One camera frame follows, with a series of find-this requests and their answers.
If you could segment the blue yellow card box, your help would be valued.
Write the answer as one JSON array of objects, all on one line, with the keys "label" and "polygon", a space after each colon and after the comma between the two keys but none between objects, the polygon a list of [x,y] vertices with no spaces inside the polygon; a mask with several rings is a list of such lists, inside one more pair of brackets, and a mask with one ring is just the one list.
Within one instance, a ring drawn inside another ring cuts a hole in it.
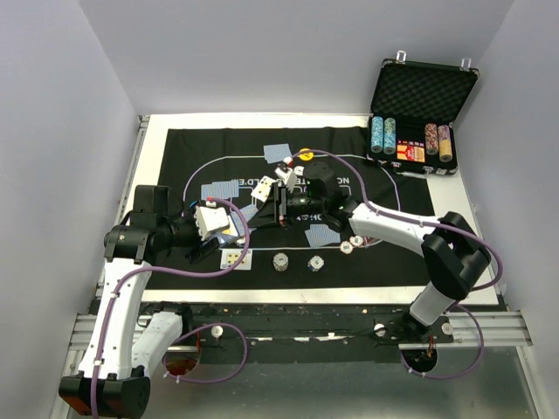
[{"label": "blue yellow card box", "polygon": [[236,245],[236,241],[241,237],[244,236],[240,235],[237,232],[234,224],[231,224],[227,229],[217,233],[217,239],[221,245],[229,245],[229,244]]}]

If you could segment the blue backed card deck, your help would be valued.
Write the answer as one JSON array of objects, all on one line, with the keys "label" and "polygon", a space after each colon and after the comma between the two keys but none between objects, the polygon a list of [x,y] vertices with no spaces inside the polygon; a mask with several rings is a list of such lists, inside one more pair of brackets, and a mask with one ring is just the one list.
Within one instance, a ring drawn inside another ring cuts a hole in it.
[{"label": "blue backed card deck", "polygon": [[[239,210],[243,218],[245,219],[246,223],[249,223],[250,220],[256,215],[258,208],[254,204],[247,205]],[[231,220],[240,235],[245,234],[245,229],[241,218],[239,217],[238,213],[234,210],[231,211]]]}]

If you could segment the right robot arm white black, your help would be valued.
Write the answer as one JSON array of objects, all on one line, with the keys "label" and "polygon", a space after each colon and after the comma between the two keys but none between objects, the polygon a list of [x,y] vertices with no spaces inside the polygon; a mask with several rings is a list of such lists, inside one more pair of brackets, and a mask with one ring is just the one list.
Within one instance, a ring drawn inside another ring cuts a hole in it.
[{"label": "right robot arm white black", "polygon": [[294,172],[286,164],[277,167],[276,175],[278,180],[249,227],[286,228],[299,216],[320,215],[332,230],[377,238],[424,259],[430,280],[400,321],[408,340],[419,342],[431,335],[433,324],[468,296],[489,266],[488,249],[458,213],[414,216],[375,206],[366,197],[356,199],[342,190],[335,172],[320,161],[304,168],[303,192],[294,191]]}]

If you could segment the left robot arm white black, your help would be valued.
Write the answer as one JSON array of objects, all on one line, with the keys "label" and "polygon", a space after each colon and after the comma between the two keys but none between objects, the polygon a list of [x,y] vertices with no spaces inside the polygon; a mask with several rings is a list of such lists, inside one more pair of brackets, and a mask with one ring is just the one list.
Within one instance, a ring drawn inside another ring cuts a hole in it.
[{"label": "left robot arm white black", "polygon": [[169,188],[139,185],[132,209],[104,238],[104,285],[88,347],[74,375],[59,384],[59,396],[79,415],[139,418],[147,407],[151,375],[171,343],[194,332],[187,306],[164,303],[136,336],[141,298],[161,253],[185,249],[197,260],[218,245],[226,230],[225,208],[194,203],[171,211]]}]

